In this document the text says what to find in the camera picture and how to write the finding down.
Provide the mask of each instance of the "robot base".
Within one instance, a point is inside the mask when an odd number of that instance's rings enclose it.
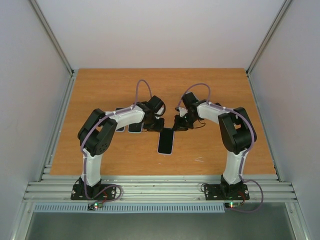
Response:
[[[203,184],[203,191],[205,195],[205,200],[207,201],[221,201],[221,200],[230,200],[230,201],[236,201],[236,200],[243,200],[243,197],[238,193],[242,193],[245,200],[249,200],[249,192],[248,187],[245,184],[242,184],[240,188],[237,189],[237,191],[230,192],[228,194],[228,197],[226,197],[223,194],[223,191],[221,190],[220,184]]]
[[[116,197],[117,194],[117,188],[116,187],[109,187],[107,188],[104,193],[101,193],[94,199],[92,199],[95,195],[97,195],[100,191],[102,191],[104,188],[111,186],[112,184],[101,184],[101,180],[94,186],[86,186],[87,194],[91,199],[87,199],[85,195],[85,183],[79,177],[79,179],[75,182],[75,184],[72,187],[71,192],[71,200],[76,201],[88,201],[88,200],[95,200],[95,201],[103,201],[103,200],[113,200]]]

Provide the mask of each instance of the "wooden table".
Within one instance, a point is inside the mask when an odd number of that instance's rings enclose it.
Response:
[[[244,107],[257,133],[257,142],[249,153],[245,174],[274,174],[274,165],[256,105],[243,69],[182,68],[182,69],[80,69],[64,120],[54,156],[52,175],[80,175],[83,158],[78,131],[91,114],[100,108],[113,111],[134,102],[136,83],[148,81],[152,94],[166,104],[165,127],[171,128],[175,107],[184,91],[199,82],[211,87],[211,101],[230,108]],[[192,89],[199,99],[205,99],[204,86]],[[139,88],[139,101],[148,101],[144,83]],[[157,153],[159,133],[116,132],[104,153],[102,175],[220,175],[226,165],[219,126],[208,120],[199,129],[176,132],[172,155]]]

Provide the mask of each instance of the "black smartphone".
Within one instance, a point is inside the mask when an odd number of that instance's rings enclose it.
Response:
[[[123,107],[117,107],[115,110],[120,110],[120,109],[124,109]],[[120,127],[119,129],[115,130],[116,132],[121,132],[123,133],[125,131],[125,127]]]
[[[170,155],[174,146],[175,131],[172,128],[163,128],[159,134],[158,153]]]
[[[134,134],[141,133],[142,132],[142,126],[143,126],[143,122],[132,123],[128,127],[128,132],[129,133],[134,133]]]

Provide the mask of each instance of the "aluminum frame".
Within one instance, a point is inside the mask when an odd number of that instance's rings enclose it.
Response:
[[[39,169],[39,172],[37,173],[38,181],[41,180],[42,174],[44,173],[45,166],[48,164],[52,164],[53,157],[56,153],[60,133],[61,133],[63,123],[67,114],[67,109],[71,99],[71,94],[74,89],[77,74],[78,74],[78,70],[74,71],[74,73],[68,80],[61,104],[58,109],[57,116],[54,120],[53,128],[50,134],[50,141],[46,146],[45,155],[43,158],[43,162],[41,164],[42,167]]]
[[[23,202],[21,204],[10,240],[24,240],[26,238],[34,209],[35,204],[33,202]]]
[[[92,201],[71,201],[71,189],[74,182],[79,176],[54,176],[50,175],[53,157],[58,145],[60,132],[66,116],[68,105],[70,102],[72,90],[76,81],[77,71],[70,78],[65,96],[60,106],[58,117],[55,121],[55,127],[51,135],[50,144],[47,148],[45,165],[38,182],[30,182],[26,188],[22,206],[23,213],[21,217],[20,227],[17,228],[12,239],[24,239],[31,220],[32,212],[37,203],[68,203],[76,205],[79,203],[88,203]],[[254,98],[259,111],[257,99]],[[245,179],[254,179],[264,192],[264,201],[267,203],[285,203],[288,210],[289,219],[294,229],[297,239],[308,238],[308,230],[301,213],[294,188],[290,182],[280,182],[279,171],[276,174],[259,174],[244,175]],[[202,183],[218,184],[220,183],[220,175],[149,175],[149,176],[101,176],[105,183],[114,183],[121,185],[125,195],[118,201],[119,204],[147,204],[147,203],[163,203],[163,204],[207,204],[205,195],[201,192]],[[248,184],[251,199],[247,203],[259,203],[261,194],[257,186],[253,183]],[[223,203],[224,201],[214,201],[215,203]]]
[[[68,70],[70,76],[72,76],[74,70],[72,69],[66,55],[64,54],[64,51],[62,50],[58,40],[56,39],[54,32],[52,31],[48,21],[46,20],[43,12],[41,11],[41,8],[37,2],[37,0],[29,0],[35,14],[37,15],[39,21],[41,22],[42,26],[44,27],[46,33],[48,34],[53,46],[55,47],[56,51],[58,52],[59,56],[61,57],[61,60],[63,61],[66,69]]]
[[[265,48],[267,47],[269,41],[271,40],[272,36],[274,35],[274,33],[276,32],[281,20],[284,18],[286,12],[288,11],[291,3],[293,0],[284,0],[282,3],[282,6],[280,7],[280,10],[278,11],[278,13],[276,14],[270,28],[268,29],[262,43],[260,44],[257,52],[255,53],[248,69],[247,69],[247,73],[250,74],[253,69],[255,68],[258,60],[260,59],[261,55],[263,54]]]

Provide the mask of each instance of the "white panel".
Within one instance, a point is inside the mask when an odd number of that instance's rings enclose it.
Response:
[[[68,72],[29,1],[0,1],[0,239],[49,142]]]
[[[252,73],[275,160],[312,239],[320,228],[320,1],[293,1]]]
[[[283,0],[38,0],[74,69],[247,68]]]

